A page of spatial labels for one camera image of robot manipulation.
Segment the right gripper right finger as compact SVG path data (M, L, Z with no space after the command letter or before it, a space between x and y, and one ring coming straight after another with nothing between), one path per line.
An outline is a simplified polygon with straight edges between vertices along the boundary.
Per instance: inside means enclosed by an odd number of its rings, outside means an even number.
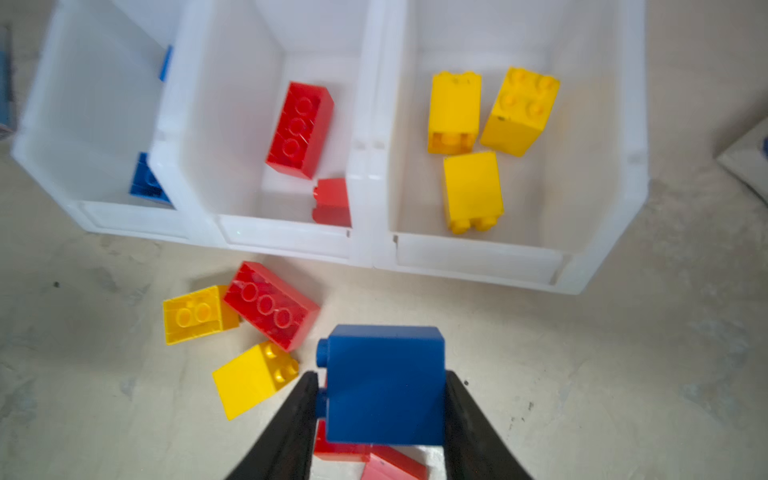
M446 372L444 463L448 479L532 476L494 430L455 372Z

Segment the small blue brick top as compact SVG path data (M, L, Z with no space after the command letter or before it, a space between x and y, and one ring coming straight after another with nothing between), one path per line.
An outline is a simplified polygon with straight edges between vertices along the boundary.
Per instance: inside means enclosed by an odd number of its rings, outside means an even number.
M333 443L440 446L445 340L434 326L338 325L318 341Z

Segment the long red brick top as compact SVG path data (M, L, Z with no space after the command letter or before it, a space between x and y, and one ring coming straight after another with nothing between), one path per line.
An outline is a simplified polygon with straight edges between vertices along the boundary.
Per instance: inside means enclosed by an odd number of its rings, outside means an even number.
M320 306L258 262L243 262L224 302L286 352L298 349L320 313Z

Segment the dark blue brick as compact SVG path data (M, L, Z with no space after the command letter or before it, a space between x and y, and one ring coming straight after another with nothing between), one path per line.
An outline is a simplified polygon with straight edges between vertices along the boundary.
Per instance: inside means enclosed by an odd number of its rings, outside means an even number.
M166 81L167 72L168 72L168 69L169 69L169 66L170 66L170 61L171 61L172 54L173 54L173 46L169 45L166 48L166 50L165 50L165 54L164 54L164 58L163 58L163 63L162 63L160 72L158 74L158 78L159 78L159 80L161 82L165 82Z

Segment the long red brick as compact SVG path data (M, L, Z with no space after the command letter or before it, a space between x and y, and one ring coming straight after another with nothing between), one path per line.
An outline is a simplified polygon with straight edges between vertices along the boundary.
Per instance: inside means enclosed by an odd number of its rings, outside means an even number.
M265 163L279 173L312 180L334 106L326 87L290 82Z
M243 262L224 302L286 352L298 349L320 313L320 306L258 262Z

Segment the small red brick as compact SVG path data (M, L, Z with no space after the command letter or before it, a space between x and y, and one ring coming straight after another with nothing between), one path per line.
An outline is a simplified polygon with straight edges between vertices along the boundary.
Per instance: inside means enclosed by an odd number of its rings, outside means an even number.
M313 190L316 205L312 219L317 224L351 228L351 213L344 178L320 179Z

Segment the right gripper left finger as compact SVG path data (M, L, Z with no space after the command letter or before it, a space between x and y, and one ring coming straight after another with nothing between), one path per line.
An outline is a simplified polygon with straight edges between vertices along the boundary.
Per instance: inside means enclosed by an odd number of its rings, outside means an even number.
M305 372L227 479L309 479L316 436L316 372Z

